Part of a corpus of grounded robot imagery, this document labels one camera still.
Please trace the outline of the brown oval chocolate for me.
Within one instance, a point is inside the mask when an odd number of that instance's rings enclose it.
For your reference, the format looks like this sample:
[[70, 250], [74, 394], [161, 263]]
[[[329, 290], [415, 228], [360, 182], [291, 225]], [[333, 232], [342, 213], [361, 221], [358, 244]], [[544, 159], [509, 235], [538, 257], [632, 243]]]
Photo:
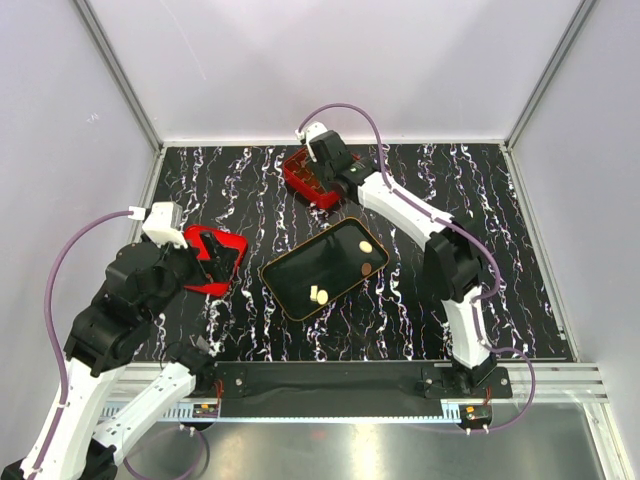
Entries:
[[361, 274], [362, 274], [363, 276], [368, 276], [368, 275], [370, 275], [370, 274], [371, 274], [371, 272], [372, 272], [372, 270], [373, 270], [373, 268], [372, 268], [372, 266], [371, 266], [369, 263], [364, 263], [364, 264], [361, 266]]

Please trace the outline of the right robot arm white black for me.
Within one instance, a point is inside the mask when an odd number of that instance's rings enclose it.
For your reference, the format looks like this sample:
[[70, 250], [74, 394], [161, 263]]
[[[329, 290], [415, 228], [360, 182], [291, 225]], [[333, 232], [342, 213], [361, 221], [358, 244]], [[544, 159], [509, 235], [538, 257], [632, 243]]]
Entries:
[[455, 387], [466, 396], [480, 394], [497, 366], [481, 312], [480, 276], [489, 258], [484, 245], [460, 218], [399, 185], [383, 159], [356, 160], [324, 124], [315, 122], [296, 137], [325, 189], [384, 217], [422, 248], [428, 288], [442, 303], [450, 328]]

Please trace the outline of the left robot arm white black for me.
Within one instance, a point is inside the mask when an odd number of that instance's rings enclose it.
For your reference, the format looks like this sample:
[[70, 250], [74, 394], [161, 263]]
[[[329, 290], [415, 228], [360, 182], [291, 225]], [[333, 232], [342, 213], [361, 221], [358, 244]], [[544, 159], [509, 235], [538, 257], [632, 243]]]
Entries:
[[90, 305], [74, 319], [63, 353], [59, 398], [28, 456], [4, 479], [113, 479], [140, 438], [175, 403], [221, 395], [215, 361], [197, 344], [181, 345], [158, 376], [124, 408], [99, 419], [115, 384], [147, 341], [154, 321], [185, 290], [224, 293], [246, 240], [194, 226], [182, 245], [150, 239], [124, 246], [106, 268]]

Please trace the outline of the white oval chocolate bottom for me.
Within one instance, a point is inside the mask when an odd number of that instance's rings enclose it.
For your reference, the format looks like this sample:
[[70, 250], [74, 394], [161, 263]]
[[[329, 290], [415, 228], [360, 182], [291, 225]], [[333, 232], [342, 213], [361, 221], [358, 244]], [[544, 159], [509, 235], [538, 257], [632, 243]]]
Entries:
[[319, 305], [325, 305], [329, 301], [329, 295], [325, 290], [319, 290], [316, 294], [316, 302]]

